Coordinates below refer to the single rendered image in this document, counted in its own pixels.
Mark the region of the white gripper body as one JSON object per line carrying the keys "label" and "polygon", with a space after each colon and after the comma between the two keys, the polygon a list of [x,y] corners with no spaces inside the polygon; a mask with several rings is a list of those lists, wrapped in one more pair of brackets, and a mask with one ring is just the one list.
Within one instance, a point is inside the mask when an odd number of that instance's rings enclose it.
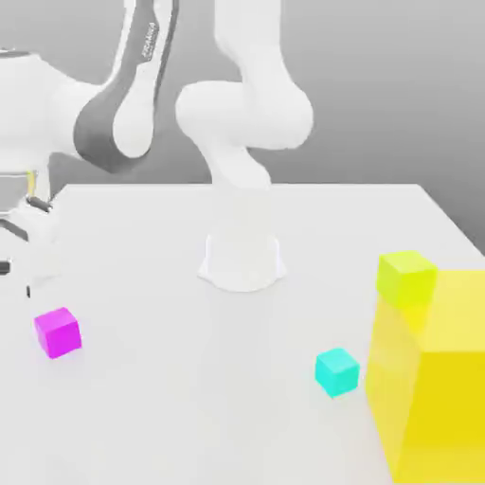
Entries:
{"label": "white gripper body", "polygon": [[0,243],[0,289],[42,285],[62,273],[52,245]]}

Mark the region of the small magenta cube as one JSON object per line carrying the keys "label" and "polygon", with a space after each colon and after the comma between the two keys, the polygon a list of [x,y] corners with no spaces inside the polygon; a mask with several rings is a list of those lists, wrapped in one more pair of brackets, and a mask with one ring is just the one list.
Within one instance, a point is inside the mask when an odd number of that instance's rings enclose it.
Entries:
{"label": "small magenta cube", "polygon": [[78,320],[61,307],[34,318],[38,341],[50,359],[55,359],[81,348]]}

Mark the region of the small cyan cube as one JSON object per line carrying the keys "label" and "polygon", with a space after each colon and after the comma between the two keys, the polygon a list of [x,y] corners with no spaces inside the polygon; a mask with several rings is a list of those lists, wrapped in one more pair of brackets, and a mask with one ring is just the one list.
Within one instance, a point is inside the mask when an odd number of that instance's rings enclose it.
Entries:
{"label": "small cyan cube", "polygon": [[327,350],[316,356],[315,380],[331,398],[355,390],[359,375],[359,363],[342,348]]}

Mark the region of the small lime cube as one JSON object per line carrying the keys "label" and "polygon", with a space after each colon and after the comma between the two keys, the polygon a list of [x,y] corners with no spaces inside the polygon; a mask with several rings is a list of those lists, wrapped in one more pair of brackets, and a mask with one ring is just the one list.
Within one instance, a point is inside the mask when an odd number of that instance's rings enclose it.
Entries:
{"label": "small lime cube", "polygon": [[379,257],[376,289],[397,308],[427,304],[438,276],[436,264],[415,250],[382,254]]}

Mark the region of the large yellow box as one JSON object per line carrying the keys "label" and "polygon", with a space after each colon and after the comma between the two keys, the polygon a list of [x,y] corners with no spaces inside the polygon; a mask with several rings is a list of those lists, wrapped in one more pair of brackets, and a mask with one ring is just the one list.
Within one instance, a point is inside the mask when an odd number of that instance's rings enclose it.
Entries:
{"label": "large yellow box", "polygon": [[485,485],[485,271],[441,271],[431,301],[377,301],[365,390],[396,483]]}

